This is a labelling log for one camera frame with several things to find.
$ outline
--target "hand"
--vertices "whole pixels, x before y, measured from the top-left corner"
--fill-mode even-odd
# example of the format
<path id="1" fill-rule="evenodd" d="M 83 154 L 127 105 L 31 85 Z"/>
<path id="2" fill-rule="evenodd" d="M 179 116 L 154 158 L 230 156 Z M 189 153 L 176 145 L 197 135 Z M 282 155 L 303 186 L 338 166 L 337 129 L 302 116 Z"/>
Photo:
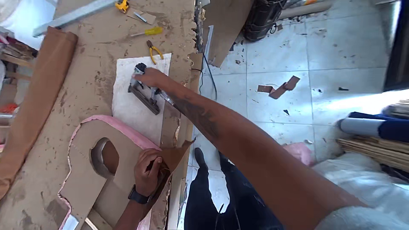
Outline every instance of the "hand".
<path id="1" fill-rule="evenodd" d="M 138 81 L 142 81 L 143 84 L 149 87 L 158 88 L 161 88 L 163 84 L 166 84 L 166 81 L 170 80 L 168 76 L 154 68 L 146 68 L 145 74 L 136 74 L 132 75 L 132 77 Z"/>
<path id="2" fill-rule="evenodd" d="M 150 170 L 147 170 L 148 165 L 153 162 Z M 145 149 L 139 154 L 138 162 L 134 168 L 135 174 L 135 190 L 144 196 L 150 196 L 156 188 L 157 174 L 159 172 L 162 157 L 159 156 L 159 151 L 156 149 Z"/>

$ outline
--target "pink fabric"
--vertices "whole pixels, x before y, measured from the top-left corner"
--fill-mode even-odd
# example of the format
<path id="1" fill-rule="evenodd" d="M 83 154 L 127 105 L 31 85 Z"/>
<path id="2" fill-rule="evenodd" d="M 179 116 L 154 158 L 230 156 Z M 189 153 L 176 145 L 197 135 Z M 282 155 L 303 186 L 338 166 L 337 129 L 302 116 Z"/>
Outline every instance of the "pink fabric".
<path id="1" fill-rule="evenodd" d="M 288 144 L 283 146 L 285 150 L 293 157 L 300 160 L 303 164 L 311 166 L 313 164 L 311 160 L 312 151 L 307 147 L 304 142 L 298 142 L 294 144 Z"/>
<path id="2" fill-rule="evenodd" d="M 130 140 L 132 140 L 132 142 L 134 142 L 137 146 L 139 146 L 141 149 L 157 149 L 159 151 L 161 151 L 161 149 L 155 145 L 152 141 L 150 141 L 148 138 L 146 138 L 145 136 L 143 136 L 142 134 L 140 134 L 138 131 L 134 130 L 133 128 L 127 126 L 125 123 L 123 123 L 122 121 L 116 119 L 115 117 L 111 117 L 111 116 L 106 116 L 106 115 L 93 115 L 89 118 L 86 118 L 85 120 L 81 121 L 81 123 L 75 128 L 74 133 L 71 136 L 70 139 L 70 143 L 68 144 L 68 153 L 70 152 L 70 147 L 71 147 L 71 143 L 72 140 L 74 139 L 76 133 L 78 132 L 78 130 L 80 129 L 81 125 L 92 121 L 92 120 L 101 120 L 107 124 L 109 124 L 110 126 L 114 127 L 115 129 L 119 130 L 121 133 L 123 133 L 125 136 L 127 136 Z M 58 198 L 60 200 L 62 200 L 67 206 L 68 206 L 68 212 L 67 215 L 65 216 L 60 228 L 58 230 L 62 230 L 62 228 L 64 227 L 68 217 L 71 214 L 71 204 L 68 202 L 68 200 L 63 197 L 61 195 L 61 190 L 63 189 L 65 182 L 67 181 L 68 177 L 71 174 L 71 161 L 70 161 L 70 155 L 68 154 L 68 165 L 70 167 L 70 171 L 68 172 L 67 177 L 65 178 L 64 182 L 61 185 L 60 190 L 58 191 Z"/>

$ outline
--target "wristwatch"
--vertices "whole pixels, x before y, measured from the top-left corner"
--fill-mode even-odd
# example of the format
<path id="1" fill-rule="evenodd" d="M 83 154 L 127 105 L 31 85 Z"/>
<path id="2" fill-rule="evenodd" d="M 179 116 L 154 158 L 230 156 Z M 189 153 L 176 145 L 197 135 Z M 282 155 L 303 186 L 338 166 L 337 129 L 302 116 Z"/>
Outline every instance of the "wristwatch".
<path id="1" fill-rule="evenodd" d="M 135 190 L 135 185 L 132 186 L 132 190 L 129 193 L 128 199 L 130 200 L 134 200 L 140 204 L 146 204 L 149 200 L 149 196 L 144 196 L 139 194 L 136 190 Z"/>

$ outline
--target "wooden work table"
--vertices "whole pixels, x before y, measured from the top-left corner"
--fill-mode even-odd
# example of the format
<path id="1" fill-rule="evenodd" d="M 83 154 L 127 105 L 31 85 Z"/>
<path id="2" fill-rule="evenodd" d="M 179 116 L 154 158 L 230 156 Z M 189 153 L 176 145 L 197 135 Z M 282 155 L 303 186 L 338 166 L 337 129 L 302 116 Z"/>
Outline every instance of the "wooden work table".
<path id="1" fill-rule="evenodd" d="M 90 3 L 92 0 L 60 0 L 55 17 Z M 67 149 L 80 122 L 95 114 L 112 115 L 112 88 L 116 60 L 149 56 L 146 40 L 172 53 L 169 76 L 190 83 L 191 61 L 195 53 L 194 0 L 130 1 L 132 7 L 155 15 L 154 25 L 125 16 L 114 6 L 63 28 L 78 36 L 78 44 L 65 82 L 36 143 L 7 196 L 0 204 L 1 229 L 58 229 L 67 210 L 57 198 L 69 166 Z M 164 28 L 156 36 L 129 35 L 153 26 Z M 166 104 L 161 147 L 176 145 L 175 132 L 180 113 Z M 166 194 L 153 208 L 150 229 L 165 225 Z"/>

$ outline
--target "pneumatic nail gun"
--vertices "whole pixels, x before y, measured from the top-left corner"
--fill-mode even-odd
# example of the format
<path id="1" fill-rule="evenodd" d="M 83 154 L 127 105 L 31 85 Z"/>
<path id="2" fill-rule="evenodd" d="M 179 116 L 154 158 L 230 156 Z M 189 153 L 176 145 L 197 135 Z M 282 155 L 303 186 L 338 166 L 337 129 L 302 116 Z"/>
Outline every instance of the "pneumatic nail gun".
<path id="1" fill-rule="evenodd" d="M 148 86 L 144 85 L 142 82 L 140 82 L 140 81 L 133 78 L 134 75 L 145 74 L 145 69 L 146 69 L 146 65 L 144 63 L 139 63 L 139 64 L 137 64 L 135 66 L 134 72 L 133 72 L 132 77 L 130 79 L 128 92 L 133 93 L 155 115 L 158 115 L 159 112 L 160 112 L 159 106 L 157 105 L 157 100 L 155 100 L 155 97 L 156 97 L 157 94 L 159 94 L 163 99 L 165 99 L 165 101 L 169 102 L 173 107 L 175 107 L 177 110 L 179 110 L 179 108 L 175 105 L 175 103 L 172 101 L 172 99 L 166 94 L 166 92 L 158 89 L 157 87 L 148 87 Z M 151 89 L 151 97 L 148 99 L 141 92 L 141 90 L 139 90 L 138 87 L 140 87 L 142 90 L 144 89 L 144 87 L 150 88 Z"/>

